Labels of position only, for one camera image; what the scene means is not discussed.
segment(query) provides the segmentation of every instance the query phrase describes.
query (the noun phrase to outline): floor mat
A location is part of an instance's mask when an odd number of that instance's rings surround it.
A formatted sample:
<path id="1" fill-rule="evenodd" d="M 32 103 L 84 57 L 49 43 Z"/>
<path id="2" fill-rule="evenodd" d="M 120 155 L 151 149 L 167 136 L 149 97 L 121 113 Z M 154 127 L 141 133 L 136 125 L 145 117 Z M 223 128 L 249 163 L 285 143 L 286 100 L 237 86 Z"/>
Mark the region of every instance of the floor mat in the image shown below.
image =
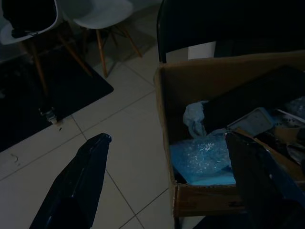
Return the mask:
<path id="1" fill-rule="evenodd" d="M 60 119 L 113 91 L 91 67 L 90 77 L 66 51 L 52 51 L 41 64 L 48 102 Z M 39 112 L 45 104 L 42 94 L 35 66 L 23 60 L 0 66 L 0 152 L 51 125 Z"/>

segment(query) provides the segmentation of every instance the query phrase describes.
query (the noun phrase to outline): open cardboard box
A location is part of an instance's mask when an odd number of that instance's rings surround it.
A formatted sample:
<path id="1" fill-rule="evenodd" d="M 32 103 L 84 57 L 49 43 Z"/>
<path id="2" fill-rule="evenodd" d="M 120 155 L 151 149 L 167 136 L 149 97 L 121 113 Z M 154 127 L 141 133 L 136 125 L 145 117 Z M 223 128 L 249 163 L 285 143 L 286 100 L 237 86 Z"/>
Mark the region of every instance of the open cardboard box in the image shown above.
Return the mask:
<path id="1" fill-rule="evenodd" d="M 155 76 L 155 87 L 174 217 L 236 213 L 244 209 L 235 185 L 191 186 L 175 180 L 169 146 L 191 138 L 183 124 L 186 106 L 210 100 L 282 65 L 304 71 L 305 52 L 211 58 L 160 66 Z M 295 167 L 281 155 L 278 157 L 288 173 L 303 187 L 305 177 L 300 167 Z"/>

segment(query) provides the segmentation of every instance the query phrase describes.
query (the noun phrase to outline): white chair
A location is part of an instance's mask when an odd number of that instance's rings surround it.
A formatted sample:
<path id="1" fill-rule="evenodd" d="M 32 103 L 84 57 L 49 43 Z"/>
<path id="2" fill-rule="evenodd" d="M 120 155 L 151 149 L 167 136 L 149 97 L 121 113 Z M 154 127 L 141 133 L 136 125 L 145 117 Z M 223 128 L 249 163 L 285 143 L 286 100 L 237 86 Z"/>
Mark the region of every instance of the white chair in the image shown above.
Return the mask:
<path id="1" fill-rule="evenodd" d="M 1 29 L 1 32 L 0 32 L 0 42 L 3 45 L 21 42 L 23 44 L 23 47 L 26 49 L 26 51 L 33 56 L 45 95 L 48 95 L 48 88 L 47 88 L 47 85 L 45 82 L 45 78 L 44 78 L 43 70 L 41 67 L 40 59 L 39 59 L 39 56 L 37 53 L 36 45 L 35 45 L 35 42 L 32 41 L 33 40 L 32 38 L 35 38 L 39 34 L 42 34 L 49 30 L 55 29 L 63 22 L 62 12 L 61 12 L 60 6 L 58 5 L 57 0 L 54 0 L 54 3 L 55 3 L 55 9 L 56 9 L 56 18 L 55 18 L 54 23 L 50 27 L 48 27 L 42 31 L 38 31 L 34 35 L 26 35 L 26 36 L 23 36 L 20 38 L 13 38 L 11 35 L 13 27 L 12 27 L 11 23 L 8 23 Z M 72 57 L 86 71 L 86 73 L 89 74 L 90 76 L 92 76 L 92 73 L 90 72 L 90 70 L 87 68 L 87 66 L 84 64 L 84 62 L 80 59 L 80 57 L 74 51 L 74 49 L 68 44 L 68 42 L 65 41 L 65 39 L 61 35 L 60 31 L 57 32 L 57 37 L 61 41 L 61 43 L 65 46 L 65 48 L 68 50 L 68 52 L 72 55 Z"/>
<path id="2" fill-rule="evenodd" d="M 100 30 L 107 29 L 115 45 L 117 45 L 114 33 L 112 32 L 113 27 L 117 28 L 129 39 L 135 52 L 142 57 L 127 30 L 119 24 L 131 16 L 133 12 L 133 5 L 128 2 L 128 0 L 61 0 L 61 7 L 64 16 L 71 21 L 85 29 L 96 30 L 103 74 L 105 77 L 107 77 L 107 69 Z"/>

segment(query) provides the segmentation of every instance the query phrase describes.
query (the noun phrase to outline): packaging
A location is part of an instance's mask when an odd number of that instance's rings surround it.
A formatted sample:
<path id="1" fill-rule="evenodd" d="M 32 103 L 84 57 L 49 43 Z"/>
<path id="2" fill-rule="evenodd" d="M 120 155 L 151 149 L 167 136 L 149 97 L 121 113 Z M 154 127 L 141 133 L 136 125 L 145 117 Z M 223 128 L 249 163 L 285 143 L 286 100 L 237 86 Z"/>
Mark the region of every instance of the packaging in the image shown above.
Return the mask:
<path id="1" fill-rule="evenodd" d="M 162 64 L 155 76 L 155 88 L 163 142 L 167 158 L 174 217 L 217 215 L 244 210 L 235 185 L 190 186 L 176 182 L 169 145 L 192 137 L 183 124 L 187 105 L 210 100 L 282 65 L 305 70 L 305 52 L 265 53 Z M 291 168 L 280 157 L 297 184 L 304 186 L 299 168 Z"/>

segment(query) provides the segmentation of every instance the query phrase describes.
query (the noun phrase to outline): white tile floor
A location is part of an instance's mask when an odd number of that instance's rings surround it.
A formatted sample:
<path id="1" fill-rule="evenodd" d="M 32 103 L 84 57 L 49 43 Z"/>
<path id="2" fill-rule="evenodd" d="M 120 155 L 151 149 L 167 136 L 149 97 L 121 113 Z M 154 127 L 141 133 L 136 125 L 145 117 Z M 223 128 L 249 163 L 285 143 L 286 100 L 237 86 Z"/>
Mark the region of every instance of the white tile floor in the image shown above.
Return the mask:
<path id="1" fill-rule="evenodd" d="M 173 228 L 153 85 L 159 64 L 156 15 L 157 7 L 152 7 L 127 21 L 143 58 L 124 38 L 118 37 L 118 49 L 111 40 L 106 43 L 112 94 L 0 153 L 1 228 L 28 228 L 55 177 L 86 139 L 101 132 L 110 134 L 112 142 L 93 228 Z M 187 60 L 187 49 L 168 59 Z M 87 62 L 102 75 L 95 42 L 89 44 Z M 188 218 L 183 228 L 200 220 Z"/>

